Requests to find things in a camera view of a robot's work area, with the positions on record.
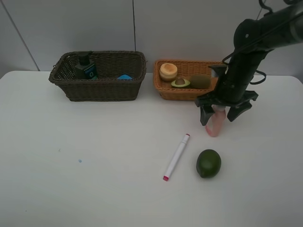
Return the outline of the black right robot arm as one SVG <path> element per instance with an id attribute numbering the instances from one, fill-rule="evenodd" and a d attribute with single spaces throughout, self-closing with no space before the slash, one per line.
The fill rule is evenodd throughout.
<path id="1" fill-rule="evenodd" d="M 286 8 L 273 12 L 262 1 L 259 2 L 268 13 L 260 20 L 246 19 L 234 33 L 234 51 L 222 60 L 221 64 L 211 65 L 210 69 L 218 77 L 213 91 L 199 96 L 195 104 L 200 108 L 200 122 L 207 125 L 214 116 L 213 107 L 230 107 L 227 114 L 233 122 L 249 110 L 251 100 L 258 94 L 248 91 L 255 73 L 266 76 L 258 70 L 265 57 L 276 48 L 299 44 L 303 41 L 303 2 L 287 0 Z"/>

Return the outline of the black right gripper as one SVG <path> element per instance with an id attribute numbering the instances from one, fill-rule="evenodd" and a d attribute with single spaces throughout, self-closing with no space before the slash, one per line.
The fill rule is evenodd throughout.
<path id="1" fill-rule="evenodd" d="M 200 107 L 200 122 L 206 126 L 209 119 L 215 113 L 217 105 L 229 106 L 227 118 L 233 122 L 242 113 L 249 110 L 251 100 L 256 101 L 258 94 L 255 91 L 246 90 L 251 78 L 218 79 L 215 89 L 205 95 L 196 98 L 195 104 Z"/>

